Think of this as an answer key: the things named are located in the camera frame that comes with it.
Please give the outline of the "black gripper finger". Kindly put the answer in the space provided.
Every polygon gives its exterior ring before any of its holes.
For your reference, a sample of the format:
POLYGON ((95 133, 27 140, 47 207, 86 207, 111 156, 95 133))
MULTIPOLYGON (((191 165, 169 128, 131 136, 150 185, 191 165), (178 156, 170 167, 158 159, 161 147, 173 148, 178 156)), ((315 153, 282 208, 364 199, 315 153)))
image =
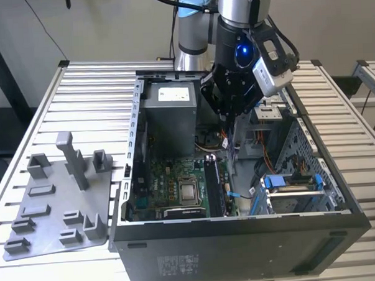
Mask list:
POLYGON ((249 92, 243 95, 241 103, 237 103, 233 108, 236 110, 236 115, 233 122, 233 134, 236 135, 242 132, 242 127, 249 121, 250 114, 255 106, 259 106, 263 99, 263 94, 260 91, 249 92))
POLYGON ((200 80, 200 91, 213 112, 220 116, 222 129, 225 131, 226 135, 229 135, 233 121, 230 111, 230 99, 220 91, 218 85, 214 81, 214 73, 215 70, 211 70, 200 80))

